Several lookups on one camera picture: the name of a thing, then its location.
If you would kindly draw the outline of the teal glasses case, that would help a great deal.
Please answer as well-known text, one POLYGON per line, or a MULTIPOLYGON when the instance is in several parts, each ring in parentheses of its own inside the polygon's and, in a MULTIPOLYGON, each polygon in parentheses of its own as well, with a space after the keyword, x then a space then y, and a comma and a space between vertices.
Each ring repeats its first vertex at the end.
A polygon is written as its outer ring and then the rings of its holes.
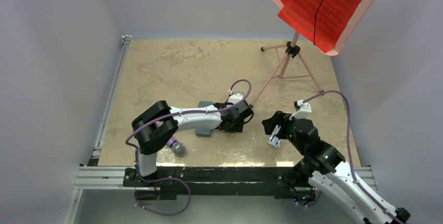
MULTIPOLYGON (((200 101, 199 104, 198 104, 198 107, 199 108, 204 108, 204 107, 207 107, 207 106, 212 105, 212 104, 214 104, 214 103, 211 102, 211 101, 200 101)), ((195 135, 198 136, 198 137, 211 137, 212 129, 210 129, 210 128, 197 128, 195 130, 195 135)))

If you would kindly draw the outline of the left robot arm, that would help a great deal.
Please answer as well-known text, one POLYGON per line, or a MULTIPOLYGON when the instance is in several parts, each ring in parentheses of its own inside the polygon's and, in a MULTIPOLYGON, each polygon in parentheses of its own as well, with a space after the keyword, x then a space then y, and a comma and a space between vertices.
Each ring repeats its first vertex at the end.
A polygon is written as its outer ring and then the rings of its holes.
POLYGON ((253 117, 253 109, 242 99, 236 103, 213 103, 203 108, 171 107, 165 100, 153 104, 131 123, 137 140, 135 179, 143 187, 154 184, 157 172, 157 152, 167 145, 176 132, 192 129, 218 129, 241 133, 253 117))

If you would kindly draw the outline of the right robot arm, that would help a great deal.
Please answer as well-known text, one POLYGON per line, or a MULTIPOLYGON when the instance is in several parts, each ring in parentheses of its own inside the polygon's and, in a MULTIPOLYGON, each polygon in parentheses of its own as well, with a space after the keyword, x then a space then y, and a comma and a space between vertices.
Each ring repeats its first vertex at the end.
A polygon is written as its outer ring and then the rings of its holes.
POLYGON ((317 188, 342 207, 356 223, 407 223, 410 213, 380 197, 332 145, 323 141, 309 119, 276 111, 262 121, 266 135, 286 139, 303 158, 287 176, 298 185, 317 188))

